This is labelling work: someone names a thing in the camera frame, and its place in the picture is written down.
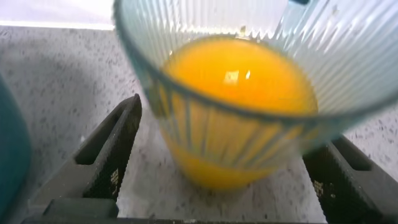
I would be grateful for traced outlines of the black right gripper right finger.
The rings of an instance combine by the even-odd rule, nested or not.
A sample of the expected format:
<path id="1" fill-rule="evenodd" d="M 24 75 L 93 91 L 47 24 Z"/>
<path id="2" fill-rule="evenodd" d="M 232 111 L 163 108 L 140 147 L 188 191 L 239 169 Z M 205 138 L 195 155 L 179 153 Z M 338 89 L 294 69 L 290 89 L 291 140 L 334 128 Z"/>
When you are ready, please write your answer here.
<path id="1" fill-rule="evenodd" d="M 328 223 L 397 224 L 397 181 L 344 136 L 303 156 Z"/>

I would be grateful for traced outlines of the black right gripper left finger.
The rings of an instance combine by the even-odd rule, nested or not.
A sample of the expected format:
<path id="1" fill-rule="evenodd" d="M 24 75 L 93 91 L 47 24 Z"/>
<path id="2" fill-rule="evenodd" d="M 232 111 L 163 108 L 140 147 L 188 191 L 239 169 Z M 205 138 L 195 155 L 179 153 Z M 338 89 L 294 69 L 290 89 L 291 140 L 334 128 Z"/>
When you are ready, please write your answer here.
<path id="1" fill-rule="evenodd" d="M 116 201 L 141 116 L 139 95 L 120 102 L 29 200 L 30 213 L 116 217 Z"/>

